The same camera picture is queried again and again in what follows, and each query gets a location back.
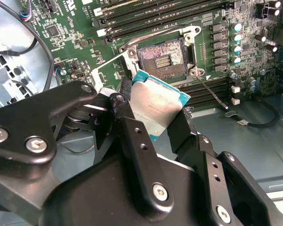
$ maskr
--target blue component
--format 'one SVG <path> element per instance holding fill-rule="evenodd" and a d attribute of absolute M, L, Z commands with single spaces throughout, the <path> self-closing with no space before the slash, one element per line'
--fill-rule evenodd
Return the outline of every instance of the blue component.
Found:
<path fill-rule="evenodd" d="M 169 89 L 172 89 L 174 91 L 176 91 L 177 93 L 180 93 L 180 96 L 178 98 L 178 100 L 181 102 L 182 106 L 185 106 L 185 104 L 189 101 L 189 99 L 191 98 L 189 95 L 185 94 L 184 92 L 179 91 L 178 89 L 174 88 L 173 86 L 169 85 L 168 83 L 152 76 L 149 75 L 148 73 L 146 73 L 143 70 L 139 70 L 136 74 L 136 76 L 134 77 L 132 84 L 134 84 L 136 81 L 142 81 L 145 82 L 148 78 L 152 78 L 153 80 L 159 82 L 160 84 L 168 87 Z"/>

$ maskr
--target black cable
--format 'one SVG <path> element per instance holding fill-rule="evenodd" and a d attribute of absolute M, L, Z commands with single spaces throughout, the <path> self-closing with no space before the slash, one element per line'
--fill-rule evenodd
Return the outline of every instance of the black cable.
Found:
<path fill-rule="evenodd" d="M 2 3 L 0 1 L 0 7 L 7 11 L 9 14 L 11 14 L 14 18 L 16 18 L 21 24 L 23 24 L 24 27 L 26 27 L 31 33 L 32 35 L 35 37 L 35 39 L 37 39 L 37 41 L 39 42 L 39 44 L 42 46 L 42 48 L 44 49 L 46 56 L 50 62 L 50 66 L 49 66 L 49 71 L 46 77 L 46 81 L 45 81 L 45 85 L 44 85 L 44 89 L 43 91 L 47 91 L 50 88 L 50 84 L 51 84 L 51 79 L 52 79 L 52 72 L 54 69 L 54 59 L 52 57 L 51 51 L 50 49 L 47 47 L 47 45 L 45 44 L 45 42 L 38 36 L 38 34 L 34 31 L 34 29 L 32 27 L 29 26 L 29 24 L 25 23 L 21 16 L 18 15 L 18 13 L 16 13 L 14 10 L 12 10 L 10 7 L 8 7 L 7 5 L 5 5 L 4 3 Z"/>
<path fill-rule="evenodd" d="M 0 53 L 7 55 L 7 56 L 17 57 L 17 56 L 20 56 L 22 54 L 25 54 L 31 51 L 36 46 L 37 42 L 38 40 L 34 38 L 32 44 L 26 50 L 23 50 L 22 52 L 17 52 L 13 50 L 4 50 L 4 51 L 1 51 Z"/>
<path fill-rule="evenodd" d="M 73 154 L 84 154 L 84 153 L 86 153 L 86 152 L 91 151 L 91 150 L 94 148 L 94 145 L 91 145 L 90 147 L 86 148 L 86 149 L 83 150 L 83 151 L 75 152 L 75 151 L 71 150 L 69 147 L 66 147 L 65 145 L 63 145 L 62 143 L 58 143 L 58 145 L 61 145 L 63 148 L 67 149 L 68 151 L 70 151 L 70 152 L 73 153 Z"/>
<path fill-rule="evenodd" d="M 26 89 L 27 92 L 29 92 L 29 93 L 33 96 L 33 92 L 32 92 L 26 85 L 24 85 L 22 82 L 20 82 L 20 81 L 15 81 L 15 80 L 12 80 L 12 82 L 15 83 L 15 84 L 18 84 L 18 85 L 22 86 L 23 88 Z"/>
<path fill-rule="evenodd" d="M 273 106 L 266 103 L 264 100 L 261 100 L 261 99 L 256 99 L 256 100 L 260 102 L 261 104 L 263 104 L 268 110 L 272 111 L 275 116 L 271 121 L 264 123 L 264 124 L 254 124 L 254 123 L 249 122 L 247 123 L 247 125 L 250 127 L 255 127 L 255 128 L 263 128 L 263 127 L 269 127 L 269 126 L 274 125 L 280 118 L 278 111 Z"/>

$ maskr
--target electrolytic capacitor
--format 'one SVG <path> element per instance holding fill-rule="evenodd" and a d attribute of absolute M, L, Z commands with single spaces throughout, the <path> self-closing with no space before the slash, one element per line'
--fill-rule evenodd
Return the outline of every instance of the electrolytic capacitor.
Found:
<path fill-rule="evenodd" d="M 275 9 L 275 8 L 268 8 L 267 14 L 272 15 L 272 16 L 277 16 L 280 14 L 280 10 Z"/>
<path fill-rule="evenodd" d="M 266 41 L 266 37 L 263 36 L 263 35 L 261 35 L 261 34 L 257 34 L 257 35 L 255 36 L 255 39 L 258 40 L 258 41 L 261 41 L 261 42 Z"/>
<path fill-rule="evenodd" d="M 233 45 L 232 46 L 232 51 L 235 52 L 235 53 L 240 53 L 241 47 L 238 46 L 238 45 Z"/>
<path fill-rule="evenodd" d="M 236 31 L 236 32 L 239 32 L 239 31 L 241 31 L 241 29 L 242 29 L 242 24 L 233 23 L 233 24 L 231 25 L 231 29 L 234 30 L 234 31 Z"/>
<path fill-rule="evenodd" d="M 240 41 L 242 39 L 242 36 L 240 34 L 234 34 L 232 36 L 233 41 Z"/>
<path fill-rule="evenodd" d="M 281 2 L 280 1 L 269 1 L 269 7 L 279 8 L 280 6 L 281 6 Z"/>
<path fill-rule="evenodd" d="M 231 59 L 231 61 L 232 61 L 233 63 L 235 63 L 235 64 L 239 64 L 239 63 L 241 62 L 241 59 L 240 59 L 239 57 L 237 57 L 237 56 L 234 56 L 234 57 Z"/>
<path fill-rule="evenodd" d="M 277 46 L 273 46 L 269 44 L 266 45 L 265 48 L 268 49 L 269 51 L 272 51 L 273 53 L 275 53 L 278 50 Z"/>

